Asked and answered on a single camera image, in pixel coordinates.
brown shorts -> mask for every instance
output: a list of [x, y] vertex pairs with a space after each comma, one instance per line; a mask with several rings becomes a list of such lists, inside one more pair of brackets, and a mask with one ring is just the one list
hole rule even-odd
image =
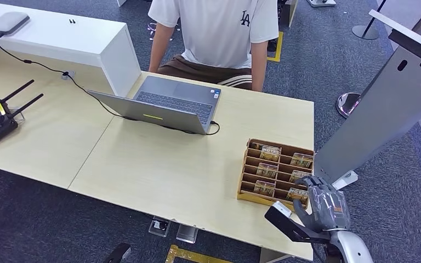
[[211, 67], [189, 62], [181, 55], [159, 67], [157, 73], [241, 89], [251, 90], [252, 87], [250, 68]]

cardboard organizer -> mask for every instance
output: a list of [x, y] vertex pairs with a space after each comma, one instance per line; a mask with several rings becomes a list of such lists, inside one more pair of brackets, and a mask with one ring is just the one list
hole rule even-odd
[[[269, 146], [280, 147], [281, 154], [278, 158], [278, 162], [268, 161], [265, 159], [260, 159], [261, 150], [251, 148], [251, 143], [264, 144]], [[275, 201], [282, 202], [286, 207], [291, 211], [294, 211], [294, 206], [292, 201], [286, 200], [288, 195], [288, 190], [290, 188], [297, 188], [301, 190], [307, 190], [307, 187], [304, 185], [296, 185], [289, 182], [291, 177], [291, 172], [294, 170], [305, 171], [307, 173], [312, 173], [313, 164], [310, 168], [303, 168], [294, 165], [290, 165], [290, 162], [295, 153], [302, 153], [305, 155], [314, 155], [312, 150], [307, 150], [303, 148], [298, 148], [294, 146], [278, 144], [275, 142], [263, 141], [258, 139], [250, 139], [247, 143], [246, 151], [244, 152], [243, 159], [243, 170], [240, 177], [240, 183], [238, 185], [238, 192], [236, 199], [243, 199], [251, 202], [256, 202], [259, 204], [272, 205]], [[256, 175], [257, 167], [259, 163], [266, 163], [275, 165], [278, 167], [275, 178], [269, 178], [261, 175]], [[272, 196], [260, 195], [254, 193], [255, 182], [265, 181], [275, 184], [275, 190]], [[303, 203], [303, 208], [308, 207], [309, 199]]]

floor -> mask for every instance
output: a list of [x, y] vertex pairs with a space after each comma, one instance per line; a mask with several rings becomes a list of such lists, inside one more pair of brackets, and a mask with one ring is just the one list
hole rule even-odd
[[[127, 0], [122, 8], [115, 0], [0, 3], [126, 22], [140, 66], [148, 67], [150, 3]], [[392, 54], [383, 25], [374, 24], [380, 33], [375, 41], [351, 33], [353, 25], [368, 22], [372, 8], [376, 0], [338, 1], [334, 8], [317, 9], [300, 0], [292, 27], [281, 26], [281, 61], [268, 63], [264, 92], [315, 102], [316, 149], [344, 121], [333, 104], [338, 95], [363, 91]], [[182, 51], [176, 31], [166, 58]], [[421, 122], [356, 171], [359, 181], [344, 189], [351, 230], [363, 238], [375, 262], [421, 262]], [[147, 233], [149, 223], [149, 215], [0, 171], [0, 262], [101, 262], [120, 242], [133, 246], [126, 262], [163, 263], [172, 244], [231, 262], [259, 260], [255, 246], [205, 231], [196, 244], [186, 244], [174, 239], [176, 224], [161, 238]]]

black cable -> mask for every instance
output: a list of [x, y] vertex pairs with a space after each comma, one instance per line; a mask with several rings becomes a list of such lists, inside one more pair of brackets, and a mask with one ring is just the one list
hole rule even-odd
[[314, 244], [313, 243], [311, 243], [311, 247], [312, 247], [312, 250], [314, 251], [314, 254], [317, 256], [317, 258], [322, 262], [322, 263], [325, 263], [325, 261], [323, 260], [323, 258], [320, 256], [320, 254], [317, 252], [317, 249], [314, 247]]
[[[88, 94], [89, 96], [91, 96], [92, 98], [94, 98], [96, 101], [98, 101], [99, 102], [99, 104], [108, 112], [108, 113], [110, 113], [110, 114], [112, 114], [112, 115], [114, 115], [114, 116], [117, 116], [117, 117], [121, 117], [121, 118], [123, 118], [123, 119], [127, 119], [127, 120], [129, 120], [129, 121], [137, 121], [137, 119], [131, 119], [131, 118], [128, 118], [128, 117], [125, 117], [125, 116], [122, 116], [122, 115], [119, 115], [119, 114], [116, 114], [116, 113], [113, 113], [112, 111], [110, 111], [106, 106], [104, 106], [104, 104], [98, 99], [98, 98], [96, 98], [95, 96], [93, 96], [92, 94], [90, 94], [89, 92], [87, 92], [83, 87], [81, 87], [80, 85], [78, 85], [78, 83], [72, 78], [72, 76], [70, 76], [70, 74], [69, 74], [69, 72], [67, 72], [67, 71], [60, 71], [60, 70], [55, 70], [55, 69], [52, 69], [52, 68], [50, 68], [50, 67], [48, 67], [48, 66], [46, 66], [46, 65], [44, 65], [44, 64], [41, 64], [41, 63], [39, 63], [39, 62], [36, 62], [36, 61], [31, 61], [31, 60], [28, 60], [28, 59], [21, 59], [21, 58], [18, 58], [17, 56], [15, 56], [15, 55], [13, 55], [13, 54], [11, 54], [10, 52], [8, 52], [7, 50], [5, 50], [4, 48], [2, 48], [1, 47], [1, 45], [0, 45], [0, 49], [2, 50], [2, 51], [4, 51], [4, 52], [6, 52], [8, 55], [10, 55], [11, 57], [13, 57], [13, 58], [15, 58], [15, 59], [17, 59], [17, 60], [19, 60], [19, 61], [21, 61], [21, 62], [23, 62], [23, 63], [26, 63], [26, 64], [36, 64], [36, 65], [40, 65], [40, 66], [42, 66], [42, 67], [44, 67], [44, 68], [46, 68], [47, 70], [50, 70], [50, 71], [53, 71], [53, 72], [59, 72], [59, 73], [62, 73], [62, 76], [66, 76], [66, 77], [69, 77], [72, 81], [73, 81], [73, 83], [75, 84], [75, 86], [77, 86], [78, 88], [80, 88], [83, 92], [85, 92], [86, 94]], [[217, 123], [217, 122], [215, 122], [215, 121], [211, 121], [210, 122], [211, 124], [215, 124], [215, 125], [217, 125], [217, 127], [218, 127], [218, 129], [217, 129], [217, 131], [216, 132], [213, 132], [213, 133], [208, 133], [208, 134], [206, 134], [206, 135], [214, 135], [214, 134], [216, 134], [216, 133], [218, 133], [219, 131], [220, 131], [220, 125]], [[182, 131], [182, 132], [184, 132], [184, 133], [188, 133], [188, 134], [196, 134], [196, 133], [193, 133], [193, 132], [191, 132], [191, 131], [186, 131], [186, 130], [180, 130], [180, 129], [175, 129], [175, 128], [172, 128], [172, 127], [166, 127], [166, 126], [162, 126], [162, 127], [164, 127], [164, 128], [167, 128], [167, 129], [172, 129], [172, 130], [179, 130], [179, 131]]]
[[117, 116], [117, 117], [122, 117], [123, 118], [123, 116], [121, 116], [121, 115], [118, 115], [118, 114], [116, 114], [116, 113], [113, 113], [113, 112], [111, 112], [108, 108], [106, 108], [105, 106], [104, 106], [104, 104], [98, 99], [98, 98], [96, 98], [95, 96], [93, 96], [93, 95], [91, 95], [91, 94], [89, 94], [84, 88], [82, 88], [80, 85], [78, 85], [76, 82], [75, 82], [75, 80], [72, 78], [72, 76], [70, 76], [69, 75], [69, 73], [67, 72], [67, 71], [61, 71], [61, 70], [55, 70], [55, 69], [52, 69], [52, 68], [50, 68], [50, 67], [48, 67], [48, 66], [46, 66], [46, 65], [43, 65], [43, 64], [41, 64], [41, 63], [39, 63], [39, 62], [35, 62], [35, 61], [31, 61], [31, 60], [28, 60], [28, 59], [20, 59], [20, 58], [18, 58], [18, 57], [16, 57], [16, 56], [14, 56], [13, 54], [11, 54], [10, 52], [8, 52], [7, 50], [5, 50], [4, 48], [2, 48], [1, 47], [1, 45], [0, 45], [0, 49], [2, 50], [2, 51], [4, 51], [4, 52], [6, 52], [7, 54], [9, 54], [10, 56], [12, 56], [13, 58], [15, 58], [15, 59], [17, 59], [17, 60], [19, 60], [19, 61], [21, 61], [21, 62], [23, 62], [23, 63], [26, 63], [26, 64], [36, 64], [36, 65], [40, 65], [40, 66], [42, 66], [42, 67], [44, 67], [44, 68], [46, 68], [47, 70], [50, 70], [50, 71], [53, 71], [53, 72], [59, 72], [59, 73], [62, 73], [62, 76], [67, 76], [67, 77], [69, 77], [72, 81], [73, 81], [73, 83], [75, 84], [75, 86], [77, 86], [78, 88], [80, 88], [82, 91], [84, 91], [86, 94], [88, 94], [89, 96], [91, 96], [91, 97], [93, 97], [95, 100], [97, 100], [98, 102], [99, 102], [99, 104], [108, 112], [108, 113], [110, 113], [110, 114], [112, 114], [112, 115], [114, 115], [114, 116]]

laptop keyboard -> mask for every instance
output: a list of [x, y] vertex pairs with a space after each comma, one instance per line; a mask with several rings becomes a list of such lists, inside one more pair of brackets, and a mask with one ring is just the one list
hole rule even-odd
[[212, 109], [212, 105], [210, 104], [203, 104], [189, 100], [181, 100], [149, 92], [140, 92], [136, 100], [157, 106], [173, 108], [175, 110], [196, 113], [199, 117], [199, 121], [203, 125], [206, 125], [207, 120], [211, 115], [210, 112]]

